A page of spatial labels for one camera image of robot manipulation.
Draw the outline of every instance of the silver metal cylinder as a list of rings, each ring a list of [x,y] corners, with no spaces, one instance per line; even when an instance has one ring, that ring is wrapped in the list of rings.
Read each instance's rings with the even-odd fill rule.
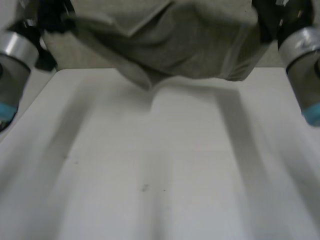
[[[11,31],[0,33],[0,54],[19,60],[29,69],[39,57],[37,48],[27,38]]]
[[[289,36],[281,45],[279,54],[287,68],[301,56],[320,49],[320,30],[305,27]]]

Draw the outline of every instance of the white tabletop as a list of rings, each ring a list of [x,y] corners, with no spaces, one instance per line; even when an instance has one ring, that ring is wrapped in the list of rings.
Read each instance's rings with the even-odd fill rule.
[[[281,68],[64,70],[0,144],[0,240],[319,240],[319,145]]]

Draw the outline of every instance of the gray towel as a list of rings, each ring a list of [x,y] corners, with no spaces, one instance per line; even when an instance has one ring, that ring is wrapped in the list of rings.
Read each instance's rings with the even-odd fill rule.
[[[258,24],[208,3],[174,2],[142,12],[70,14],[72,34],[149,90],[172,76],[244,80],[267,50]]]

